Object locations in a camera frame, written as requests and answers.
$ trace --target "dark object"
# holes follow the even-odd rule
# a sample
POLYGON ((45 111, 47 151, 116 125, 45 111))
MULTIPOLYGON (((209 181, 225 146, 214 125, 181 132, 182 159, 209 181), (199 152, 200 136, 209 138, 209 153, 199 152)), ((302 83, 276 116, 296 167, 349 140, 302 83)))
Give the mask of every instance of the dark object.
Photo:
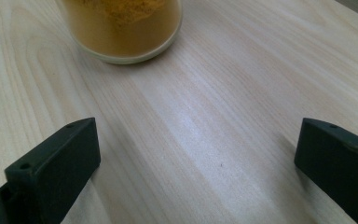
POLYGON ((60 223, 101 162, 95 119, 68 124, 5 170, 0 223, 60 223))
POLYGON ((358 222, 358 136, 334 124, 304 119, 295 164, 358 222))

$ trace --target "light wood surface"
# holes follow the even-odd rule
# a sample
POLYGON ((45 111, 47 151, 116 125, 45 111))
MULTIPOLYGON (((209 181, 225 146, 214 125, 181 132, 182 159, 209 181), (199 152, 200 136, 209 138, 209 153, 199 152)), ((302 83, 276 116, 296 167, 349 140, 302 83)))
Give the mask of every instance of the light wood surface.
POLYGON ((303 118, 358 134, 358 14, 333 0, 183 0, 174 44, 118 66, 54 0, 0 0, 4 169, 95 117, 102 164, 63 223, 353 223, 294 166, 303 118))

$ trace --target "turmeric powder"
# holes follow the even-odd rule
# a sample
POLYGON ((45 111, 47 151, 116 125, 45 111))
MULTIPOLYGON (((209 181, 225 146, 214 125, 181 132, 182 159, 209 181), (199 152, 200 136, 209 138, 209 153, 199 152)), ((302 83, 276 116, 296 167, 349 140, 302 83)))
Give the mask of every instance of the turmeric powder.
POLYGON ((179 29, 179 0, 57 0, 74 38, 107 57, 139 57, 179 29))

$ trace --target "black 3d-printed part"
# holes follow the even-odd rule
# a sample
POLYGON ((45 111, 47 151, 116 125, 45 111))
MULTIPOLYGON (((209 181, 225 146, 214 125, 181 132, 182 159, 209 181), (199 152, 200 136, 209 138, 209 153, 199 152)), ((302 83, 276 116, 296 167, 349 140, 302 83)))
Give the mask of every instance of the black 3d-printed part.
POLYGON ((0 223, 61 223, 100 162, 95 119, 64 126, 6 168, 0 223))
POLYGON ((358 136, 334 124, 304 119, 296 166, 358 223, 358 136))

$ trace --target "screw hole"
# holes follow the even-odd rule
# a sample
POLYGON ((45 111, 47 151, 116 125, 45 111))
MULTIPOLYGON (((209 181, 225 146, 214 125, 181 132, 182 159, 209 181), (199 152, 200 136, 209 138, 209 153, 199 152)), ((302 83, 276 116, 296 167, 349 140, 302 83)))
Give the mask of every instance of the screw hole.
POLYGON ((23 165, 20 166, 20 169, 26 170, 29 169, 30 167, 31 167, 30 163, 24 163, 23 165))

